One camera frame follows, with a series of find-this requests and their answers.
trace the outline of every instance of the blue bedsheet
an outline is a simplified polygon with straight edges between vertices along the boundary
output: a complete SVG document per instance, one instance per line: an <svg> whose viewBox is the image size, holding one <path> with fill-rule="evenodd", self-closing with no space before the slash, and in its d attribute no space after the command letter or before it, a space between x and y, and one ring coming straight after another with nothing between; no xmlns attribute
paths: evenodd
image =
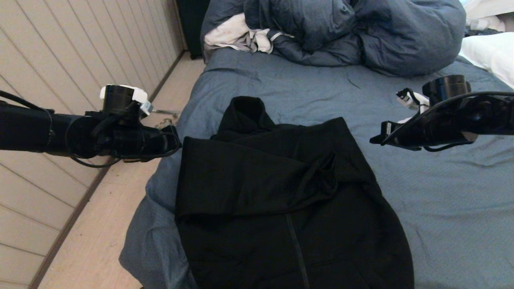
<svg viewBox="0 0 514 289"><path fill-rule="evenodd" d="M224 48L194 86L178 132L182 139L209 138L240 95L261 98L275 123L343 117L405 229L416 288L513 288L513 138L480 136L473 145L440 153L369 143L382 121L413 115L396 102L398 90L421 92L426 82L451 74L465 75L473 91L511 91L462 58L438 73L404 79L363 66L302 66ZM161 161L120 257L146 289L194 287L174 223L179 168L180 152Z"/></svg>

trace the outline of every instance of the black furniture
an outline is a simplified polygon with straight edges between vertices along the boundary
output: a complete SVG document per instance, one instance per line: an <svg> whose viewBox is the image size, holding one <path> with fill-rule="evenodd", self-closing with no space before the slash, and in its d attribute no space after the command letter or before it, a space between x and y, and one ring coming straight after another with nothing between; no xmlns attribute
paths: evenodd
<svg viewBox="0 0 514 289"><path fill-rule="evenodd" d="M200 30L210 0L177 0L191 59L201 57Z"/></svg>

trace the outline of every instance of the baseboard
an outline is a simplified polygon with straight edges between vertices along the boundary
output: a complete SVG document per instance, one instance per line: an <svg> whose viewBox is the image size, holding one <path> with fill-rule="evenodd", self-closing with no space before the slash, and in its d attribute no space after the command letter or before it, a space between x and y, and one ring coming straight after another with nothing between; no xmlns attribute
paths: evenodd
<svg viewBox="0 0 514 289"><path fill-rule="evenodd" d="M150 101L155 100L155 98L157 97L157 94L159 94L160 90L166 83L166 80L168 79L168 77L170 77L170 74L173 72L173 70L177 66L178 62L180 61L180 59L184 56L184 53L185 53L185 50L183 50L180 53L180 55L177 57L177 59L173 62L170 69L168 70L168 72L165 74L163 79L161 79L161 81L159 82L159 85L155 88L154 92L150 95L150 97L149 97ZM109 158L106 163L112 162L113 160L114 160L113 158ZM80 214L86 207L87 202L89 202L89 199L91 199L94 192L96 191L96 189L98 188L98 186L100 185L100 183L102 182L103 178L105 177L105 175L107 174L108 171L109 171L109 167L103 168L100 171L100 173L95 177L95 179L91 183L91 186L89 187L89 189L86 191L86 193L84 194L84 196L82 197L82 199L80 200L78 205L76 206L75 210L71 214L71 217L68 219L68 221L64 225L64 228L59 233L59 236L57 237L56 241L50 248L50 251L46 255L41 266L39 267L38 272L32 279L32 282L30 282L29 289L37 289L39 287L39 285L41 284L41 281L43 281L43 278L45 277L46 272L48 271L48 269L50 269L50 266L51 266L54 258L56 257L57 252L59 252L59 249L61 248L62 244L64 243L64 240L66 240L66 237L68 236L69 232L73 228L73 225L79 218Z"/></svg>

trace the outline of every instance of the zipper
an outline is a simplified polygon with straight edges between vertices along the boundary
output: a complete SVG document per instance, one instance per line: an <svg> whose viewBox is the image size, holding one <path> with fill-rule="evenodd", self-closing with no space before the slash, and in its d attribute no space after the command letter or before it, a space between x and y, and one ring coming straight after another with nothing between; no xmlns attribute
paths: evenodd
<svg viewBox="0 0 514 289"><path fill-rule="evenodd" d="M300 272L302 273L303 287L305 289L310 289L309 278L307 277L307 267L305 266L305 261L303 260L302 248L300 247L300 243L296 237L295 227L292 223L291 214L286 214L286 219L287 228L289 228L289 233L291 233L292 242L295 246L296 257L298 258L298 266L300 267Z"/></svg>

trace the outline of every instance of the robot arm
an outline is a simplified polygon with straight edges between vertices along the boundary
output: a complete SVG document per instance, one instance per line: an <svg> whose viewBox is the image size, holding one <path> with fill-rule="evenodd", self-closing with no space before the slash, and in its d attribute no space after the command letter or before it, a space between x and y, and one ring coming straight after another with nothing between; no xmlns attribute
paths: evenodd
<svg viewBox="0 0 514 289"><path fill-rule="evenodd" d="M370 142L437 152L473 143L478 135L514 135L514 93L470 90L461 75L425 84L426 97L404 89L397 94L399 102L418 113L402 122L383 122L381 134Z"/></svg>
<svg viewBox="0 0 514 289"><path fill-rule="evenodd" d="M46 152L88 165L78 158L148 161L181 147L175 127L159 130L141 124L141 114L150 114L153 107L136 87L107 85L100 95L103 110L85 116L55 114L2 91L0 96L27 106L0 101L0 150Z"/></svg>

